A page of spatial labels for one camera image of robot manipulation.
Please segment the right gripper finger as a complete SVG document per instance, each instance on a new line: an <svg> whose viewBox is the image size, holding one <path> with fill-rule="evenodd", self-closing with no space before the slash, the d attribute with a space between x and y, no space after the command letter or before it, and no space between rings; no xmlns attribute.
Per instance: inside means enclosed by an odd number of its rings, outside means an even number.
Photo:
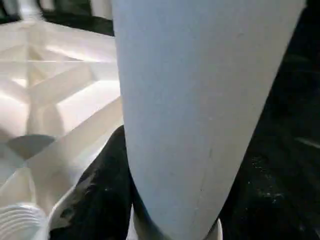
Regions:
<svg viewBox="0 0 320 240"><path fill-rule="evenodd" d="M125 240L132 208L125 128L118 127L80 177L51 240Z"/></svg>

